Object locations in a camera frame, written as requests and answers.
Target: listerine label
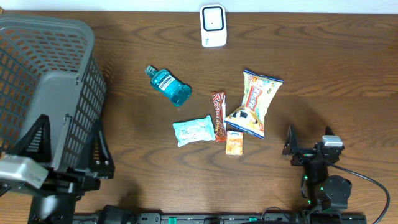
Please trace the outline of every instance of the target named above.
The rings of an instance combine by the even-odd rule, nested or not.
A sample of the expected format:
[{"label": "listerine label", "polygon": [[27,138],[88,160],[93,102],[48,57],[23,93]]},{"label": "listerine label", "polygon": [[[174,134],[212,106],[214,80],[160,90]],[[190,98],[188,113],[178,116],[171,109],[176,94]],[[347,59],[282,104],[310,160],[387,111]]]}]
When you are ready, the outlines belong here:
[{"label": "listerine label", "polygon": [[159,88],[163,91],[175,80],[175,78],[171,75],[167,76],[163,81],[159,84]]}]

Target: white barcode scanner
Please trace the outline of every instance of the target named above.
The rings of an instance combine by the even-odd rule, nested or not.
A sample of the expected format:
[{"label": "white barcode scanner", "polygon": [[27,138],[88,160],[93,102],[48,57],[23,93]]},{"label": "white barcode scanner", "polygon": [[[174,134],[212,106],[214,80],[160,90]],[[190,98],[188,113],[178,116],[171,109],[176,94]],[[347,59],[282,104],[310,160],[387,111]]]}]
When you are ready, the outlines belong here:
[{"label": "white barcode scanner", "polygon": [[222,5],[203,6],[200,9],[201,44],[220,47],[226,44],[225,9]]}]

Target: blue bottle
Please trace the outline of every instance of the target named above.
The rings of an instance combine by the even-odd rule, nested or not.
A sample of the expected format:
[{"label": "blue bottle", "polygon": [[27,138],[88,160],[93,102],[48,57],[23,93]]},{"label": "blue bottle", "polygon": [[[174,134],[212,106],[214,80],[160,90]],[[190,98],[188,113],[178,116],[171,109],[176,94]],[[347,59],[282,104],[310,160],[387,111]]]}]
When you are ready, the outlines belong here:
[{"label": "blue bottle", "polygon": [[158,71],[148,65],[145,73],[151,78],[150,84],[169,98],[175,106],[181,106],[192,93],[188,85],[182,83],[166,69]]}]

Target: wooden table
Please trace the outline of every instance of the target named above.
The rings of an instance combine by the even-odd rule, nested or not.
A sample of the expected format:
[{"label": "wooden table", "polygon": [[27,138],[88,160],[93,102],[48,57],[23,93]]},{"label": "wooden table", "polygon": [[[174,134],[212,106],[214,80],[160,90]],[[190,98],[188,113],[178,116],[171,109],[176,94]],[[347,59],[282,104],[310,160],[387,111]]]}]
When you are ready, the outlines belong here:
[{"label": "wooden table", "polygon": [[[226,46],[201,46],[199,13],[18,12],[79,19],[95,33],[95,55],[108,81],[103,113],[116,173],[88,192],[77,212],[106,204],[180,212],[296,210],[302,167],[282,156],[288,125],[304,146],[329,124],[344,141],[340,166],[390,191],[383,223],[398,222],[398,16],[229,13]],[[155,91],[147,65],[168,68],[192,86],[177,108]],[[226,92],[227,113],[243,97],[243,69],[283,78],[266,115],[264,140],[244,135],[241,157],[225,143],[177,147],[172,124],[215,111],[211,91]],[[386,202],[370,182],[330,168],[353,183],[350,212],[372,223]],[[26,223],[30,197],[0,199],[2,223]]]}]

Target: laundry basket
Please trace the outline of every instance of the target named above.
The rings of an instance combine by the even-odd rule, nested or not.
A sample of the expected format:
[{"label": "laundry basket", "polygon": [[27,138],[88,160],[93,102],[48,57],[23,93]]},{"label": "laundry basket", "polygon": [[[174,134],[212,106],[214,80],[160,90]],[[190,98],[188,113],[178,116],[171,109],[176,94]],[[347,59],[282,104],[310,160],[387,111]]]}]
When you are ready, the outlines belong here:
[{"label": "laundry basket", "polygon": [[0,146],[11,148],[45,114],[57,171],[78,165],[100,117],[106,85],[94,33],[80,21],[0,16]]}]

